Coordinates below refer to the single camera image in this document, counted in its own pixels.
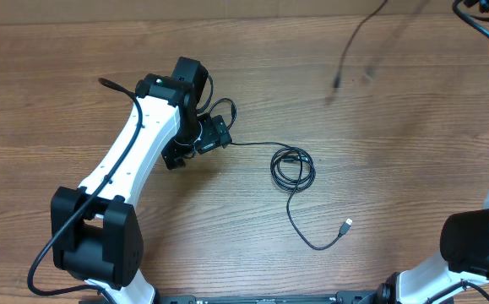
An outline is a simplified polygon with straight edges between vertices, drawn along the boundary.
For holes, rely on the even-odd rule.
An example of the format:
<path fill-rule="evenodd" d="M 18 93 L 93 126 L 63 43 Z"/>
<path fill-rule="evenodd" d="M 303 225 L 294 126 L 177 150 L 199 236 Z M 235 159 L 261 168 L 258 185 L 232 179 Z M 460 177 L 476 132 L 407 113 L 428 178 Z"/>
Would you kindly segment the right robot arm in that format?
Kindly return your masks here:
<path fill-rule="evenodd" d="M 460 9 L 478 6 L 480 15 Z M 456 0 L 453 12 L 489 40 L 489 0 Z M 451 303 L 460 292 L 473 289 L 488 302 L 483 285 L 489 284 L 489 191 L 477 211 L 450 215 L 445 221 L 440 249 L 413 269 L 392 274 L 367 303 Z"/>

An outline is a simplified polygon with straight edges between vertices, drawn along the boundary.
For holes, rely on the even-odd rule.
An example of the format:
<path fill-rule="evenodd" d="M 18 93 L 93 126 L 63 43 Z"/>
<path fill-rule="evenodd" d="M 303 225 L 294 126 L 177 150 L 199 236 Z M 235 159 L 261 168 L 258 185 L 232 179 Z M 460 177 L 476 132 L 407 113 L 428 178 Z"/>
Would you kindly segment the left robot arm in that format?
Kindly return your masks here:
<path fill-rule="evenodd" d="M 100 164 L 76 187 L 60 187 L 51 201 L 52 238 L 44 252 L 54 265 L 95 290 L 104 303 L 156 303 L 156 288 L 140 271 L 144 240 L 137 204 L 158 159 L 170 170 L 231 143 L 224 120 L 199 100 L 211 80 L 201 62 L 180 57 L 169 77 L 148 74 L 135 90 L 107 79 L 133 108 Z"/>

